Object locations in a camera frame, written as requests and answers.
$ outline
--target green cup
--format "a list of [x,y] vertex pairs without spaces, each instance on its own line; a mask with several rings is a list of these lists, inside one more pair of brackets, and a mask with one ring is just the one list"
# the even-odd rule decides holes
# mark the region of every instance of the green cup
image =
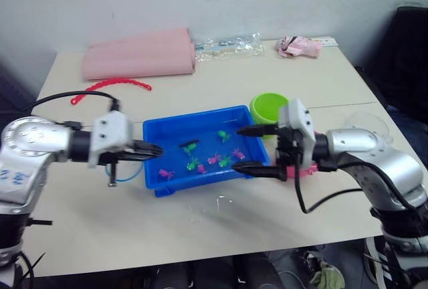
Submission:
[[263,93],[253,98],[249,111],[257,124],[275,124],[278,121],[278,109],[288,104],[288,99],[276,93]]

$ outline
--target green toy fish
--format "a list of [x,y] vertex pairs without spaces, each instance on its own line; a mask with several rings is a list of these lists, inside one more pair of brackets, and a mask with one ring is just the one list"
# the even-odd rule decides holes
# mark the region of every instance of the green toy fish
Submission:
[[180,144],[179,147],[183,148],[184,152],[190,155],[191,151],[195,150],[199,140],[190,140],[189,142]]
[[226,167],[227,165],[231,164],[232,160],[230,157],[223,157],[222,160],[219,162],[220,167]]
[[195,148],[196,148],[196,143],[192,143],[192,144],[189,144],[189,145],[187,145],[186,147],[183,147],[183,150],[188,154],[188,155],[190,155],[190,152],[191,151],[193,151]]
[[219,130],[218,135],[221,137],[221,142],[224,143],[230,138],[230,134],[227,134],[224,130]]
[[196,166],[199,164],[198,159],[194,159],[192,158],[192,161],[187,163],[186,169],[188,171],[193,171],[194,169],[196,169]]

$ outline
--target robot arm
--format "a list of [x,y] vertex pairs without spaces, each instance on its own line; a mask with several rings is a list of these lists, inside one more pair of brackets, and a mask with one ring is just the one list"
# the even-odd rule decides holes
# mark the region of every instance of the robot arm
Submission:
[[[286,181],[286,167],[294,166],[296,193],[304,213],[311,212],[333,196],[363,191],[373,206],[371,214],[382,223],[383,234],[398,266],[402,270],[428,270],[428,200],[418,162],[369,130],[344,128],[314,134],[309,111],[299,100],[281,108],[278,118],[278,124],[247,126],[237,131],[246,136],[276,134],[277,165],[265,167],[259,162],[240,162],[233,168],[255,177]],[[312,161],[317,163],[319,171],[346,171],[361,190],[334,193],[306,209],[300,191],[299,171],[300,168],[307,169]],[[396,279],[400,288],[411,288],[411,282],[400,272]]]
[[8,124],[1,135],[0,150],[0,284],[14,284],[15,260],[21,251],[26,226],[48,224],[32,220],[47,168],[52,162],[87,162],[112,166],[109,186],[116,185],[118,161],[145,161],[163,150],[132,139],[132,125],[123,113],[112,110],[94,121],[92,132],[80,123],[56,124],[28,116]]

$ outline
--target clear plastic bag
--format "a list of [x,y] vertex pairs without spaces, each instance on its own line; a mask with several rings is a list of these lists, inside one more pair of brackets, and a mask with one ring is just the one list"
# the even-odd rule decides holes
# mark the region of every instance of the clear plastic bag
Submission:
[[235,56],[260,55],[264,51],[259,33],[238,35],[235,37],[208,39],[203,43],[195,43],[196,60],[212,60],[232,58]]

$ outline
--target white table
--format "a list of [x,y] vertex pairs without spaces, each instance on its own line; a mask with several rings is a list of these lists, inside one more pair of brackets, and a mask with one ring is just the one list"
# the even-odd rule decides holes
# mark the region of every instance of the white table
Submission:
[[[273,42],[265,45],[271,47]],[[82,54],[58,54],[40,98],[85,88],[81,62]],[[221,90],[219,81],[225,80],[230,85]],[[238,86],[243,80],[246,85]],[[252,96],[271,90],[300,97],[320,132],[339,127],[353,112],[372,112],[389,126],[395,147],[417,158],[337,47],[323,49],[318,60],[282,60],[268,50],[263,57],[198,64],[193,76],[144,81],[153,85],[152,92],[125,85],[103,90],[121,99],[123,111],[135,122],[135,138],[142,137],[141,122],[146,119],[247,104]],[[68,103],[65,99],[45,104],[35,113],[90,124],[107,107],[102,98],[90,96],[77,107]],[[273,158],[275,141],[265,140],[265,146]],[[137,168],[136,163],[121,163],[119,177]],[[427,176],[424,169],[426,185]],[[32,226],[24,235],[24,250],[32,260],[47,252],[36,274],[133,268],[381,234],[362,193],[337,197],[304,215],[292,181],[235,179],[155,198],[143,179],[141,175],[107,188],[101,167],[90,170],[84,163],[54,163],[34,212],[37,218],[52,219],[53,226]],[[343,172],[316,173],[302,181],[308,204],[350,187],[356,183]]]

